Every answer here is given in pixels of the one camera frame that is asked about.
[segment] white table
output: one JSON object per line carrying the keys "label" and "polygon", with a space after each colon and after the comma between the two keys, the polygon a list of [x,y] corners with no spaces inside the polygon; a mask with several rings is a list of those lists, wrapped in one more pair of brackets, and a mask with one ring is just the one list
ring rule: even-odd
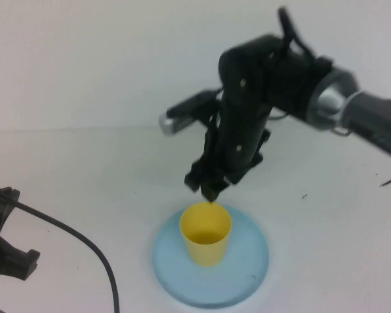
{"label": "white table", "polygon": [[[270,127],[264,162],[219,198],[261,226],[270,267],[253,296],[220,312],[391,312],[391,185],[378,187],[391,158],[292,119]],[[151,248],[169,216],[201,200],[183,179],[202,146],[201,127],[173,138],[157,128],[4,132],[0,186],[104,251],[121,312],[200,312],[162,289]],[[106,272],[77,239],[19,210],[1,235],[41,252],[26,282],[0,276],[2,310],[112,312]]]}

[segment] light blue disk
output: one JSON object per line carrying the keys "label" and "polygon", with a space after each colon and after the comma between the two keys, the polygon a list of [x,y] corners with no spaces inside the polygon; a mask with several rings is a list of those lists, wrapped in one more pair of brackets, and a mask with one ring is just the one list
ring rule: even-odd
{"label": "light blue disk", "polygon": [[155,275],[168,293],[187,305],[235,305],[253,294],[265,278],[269,264],[265,237],[250,217],[236,209],[226,209],[232,216],[232,230],[227,253],[216,266],[198,266],[188,256],[179,226],[184,210],[162,226],[155,240]]}

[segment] white background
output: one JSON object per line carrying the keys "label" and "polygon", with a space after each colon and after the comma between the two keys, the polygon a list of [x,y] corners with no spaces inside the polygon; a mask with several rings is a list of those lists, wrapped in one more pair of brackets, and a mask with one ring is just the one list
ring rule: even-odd
{"label": "white background", "polygon": [[[391,0],[286,3],[319,53],[391,97]],[[219,85],[225,49],[279,32],[278,5],[0,0],[0,130],[42,129],[0,133],[0,186],[104,251],[121,312],[200,312],[157,283],[151,249],[165,220],[201,199],[182,181],[203,130],[165,138],[155,125],[174,102]],[[43,130],[82,127],[103,128]],[[391,185],[379,188],[391,158],[290,118],[269,127],[262,165],[220,196],[263,230],[269,272],[251,298],[222,311],[391,312]],[[5,312],[111,312],[106,274],[87,247],[19,210],[1,235],[41,252],[26,282],[0,276]]]}
{"label": "white background", "polygon": [[319,53],[391,97],[391,0],[0,0],[0,130],[155,125],[219,86],[225,49],[280,33],[283,3]]}

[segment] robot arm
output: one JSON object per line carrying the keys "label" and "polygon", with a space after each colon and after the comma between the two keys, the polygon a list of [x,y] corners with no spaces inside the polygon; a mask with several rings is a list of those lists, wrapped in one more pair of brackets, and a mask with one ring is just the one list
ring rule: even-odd
{"label": "robot arm", "polygon": [[262,161],[259,150],[270,136],[265,126],[273,107],[317,130],[346,128],[391,154],[391,100],[361,91],[350,72],[316,57],[287,11],[278,14],[282,38],[265,35],[227,50],[219,60],[222,89],[202,91],[160,118],[166,134],[194,121],[207,127],[203,155],[184,182],[209,201]]}

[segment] black clamp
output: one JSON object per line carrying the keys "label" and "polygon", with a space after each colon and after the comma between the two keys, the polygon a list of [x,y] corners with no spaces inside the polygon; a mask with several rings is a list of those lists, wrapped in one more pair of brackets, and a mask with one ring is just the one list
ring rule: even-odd
{"label": "black clamp", "polygon": [[[10,187],[0,189],[0,195],[17,201],[20,192]],[[14,206],[0,199],[0,231]],[[0,275],[26,280],[36,269],[40,253],[30,250],[27,253],[14,248],[0,237]]]}
{"label": "black clamp", "polygon": [[216,200],[218,195],[230,184],[237,184],[250,169],[263,161],[259,150],[270,137],[270,132],[264,129],[252,161],[241,170],[225,171],[219,166],[223,160],[220,158],[217,160],[217,155],[214,151],[218,141],[217,115],[216,112],[210,117],[210,121],[206,125],[207,131],[203,154],[192,164],[191,170],[184,180],[185,185],[190,187],[193,192],[197,192],[201,188],[201,193],[211,202]]}

